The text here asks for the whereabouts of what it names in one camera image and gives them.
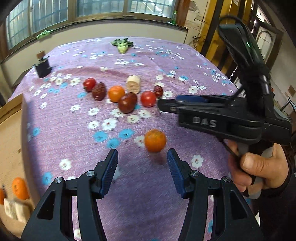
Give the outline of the person right hand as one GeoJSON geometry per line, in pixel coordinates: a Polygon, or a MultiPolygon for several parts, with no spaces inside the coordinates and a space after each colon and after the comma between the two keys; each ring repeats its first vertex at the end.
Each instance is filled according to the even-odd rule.
{"type": "Polygon", "coordinates": [[[255,194],[262,189],[278,188],[289,174],[289,165],[279,144],[274,144],[273,155],[270,158],[245,153],[237,161],[230,155],[228,167],[238,190],[247,190],[249,194],[255,194]]]}

